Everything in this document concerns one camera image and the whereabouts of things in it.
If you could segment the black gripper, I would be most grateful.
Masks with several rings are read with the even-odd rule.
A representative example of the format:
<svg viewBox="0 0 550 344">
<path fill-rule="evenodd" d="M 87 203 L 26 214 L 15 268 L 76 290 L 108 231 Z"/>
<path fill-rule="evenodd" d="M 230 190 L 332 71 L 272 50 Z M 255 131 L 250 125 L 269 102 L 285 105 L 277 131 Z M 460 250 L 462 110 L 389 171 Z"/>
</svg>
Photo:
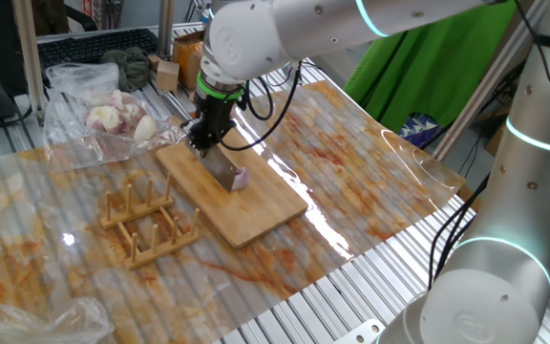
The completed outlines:
<svg viewBox="0 0 550 344">
<path fill-rule="evenodd" d="M 224 138 L 236 126 L 230 118 L 235 100 L 223 100 L 195 94 L 194 102 L 197 108 L 196 117 L 199 122 L 188 122 L 184 127 L 189 146 L 195 150 L 198 157 L 205 157 L 207 150 L 206 132 L 216 132 L 217 143 L 222 147 L 229 148 Z"/>
</svg>

